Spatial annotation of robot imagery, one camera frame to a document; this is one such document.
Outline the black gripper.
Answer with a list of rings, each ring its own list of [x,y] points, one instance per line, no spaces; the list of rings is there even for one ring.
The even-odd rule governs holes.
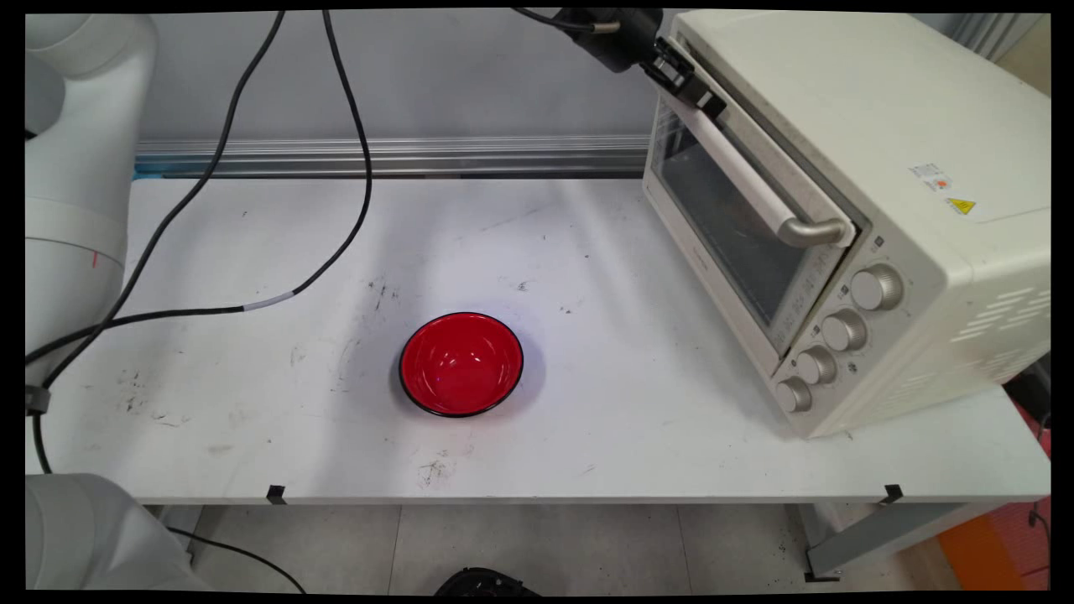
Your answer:
[[[663,8],[561,8],[552,17],[560,31],[614,73],[639,64],[647,76],[691,110],[719,119],[727,102],[711,77],[693,64],[673,39],[661,39]]]

